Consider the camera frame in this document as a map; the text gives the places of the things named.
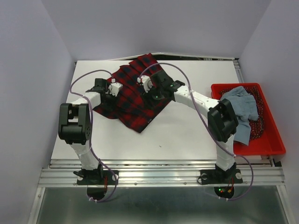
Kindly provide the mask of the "red navy plaid skirt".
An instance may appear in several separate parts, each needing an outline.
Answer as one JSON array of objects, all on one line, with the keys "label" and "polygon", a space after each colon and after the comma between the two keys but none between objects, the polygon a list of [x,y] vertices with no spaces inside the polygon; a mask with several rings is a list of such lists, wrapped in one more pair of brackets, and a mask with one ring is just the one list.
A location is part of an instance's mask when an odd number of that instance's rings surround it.
[{"label": "red navy plaid skirt", "polygon": [[157,60],[151,53],[148,53],[137,57],[128,65],[120,66],[113,73],[116,82],[123,85],[118,95],[116,107],[113,110],[105,110],[98,106],[93,110],[108,119],[118,119],[126,127],[141,133],[150,123],[148,120],[154,119],[170,103],[170,101],[166,101],[153,109],[149,109],[141,98],[144,89],[137,84],[137,78],[143,71],[146,71],[145,74],[150,76],[160,71],[162,69],[160,65],[146,69],[155,63]]}]

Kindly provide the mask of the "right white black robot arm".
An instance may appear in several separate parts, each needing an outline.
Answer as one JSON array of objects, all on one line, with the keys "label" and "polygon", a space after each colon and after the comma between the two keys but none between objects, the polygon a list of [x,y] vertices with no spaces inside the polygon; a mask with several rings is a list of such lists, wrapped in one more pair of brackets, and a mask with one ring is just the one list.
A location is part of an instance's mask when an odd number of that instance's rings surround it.
[{"label": "right white black robot arm", "polygon": [[216,144],[216,163],[214,169],[201,171],[200,184],[226,183],[233,179],[236,171],[233,144],[238,121],[230,101],[206,97],[162,70],[150,77],[142,75],[139,83],[144,88],[142,99],[149,108],[167,99],[186,105],[207,119],[203,123]]}]

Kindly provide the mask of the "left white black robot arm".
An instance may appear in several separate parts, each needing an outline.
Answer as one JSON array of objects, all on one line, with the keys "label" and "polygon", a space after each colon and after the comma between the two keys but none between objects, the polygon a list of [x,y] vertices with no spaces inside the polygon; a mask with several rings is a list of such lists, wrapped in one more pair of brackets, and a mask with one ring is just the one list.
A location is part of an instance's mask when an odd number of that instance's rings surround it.
[{"label": "left white black robot arm", "polygon": [[81,162],[81,170],[75,171],[79,185],[100,184],[104,179],[103,165],[92,150],[93,112],[98,106],[112,109],[123,85],[114,79],[95,79],[94,87],[71,103],[60,105],[58,136],[70,145]]}]

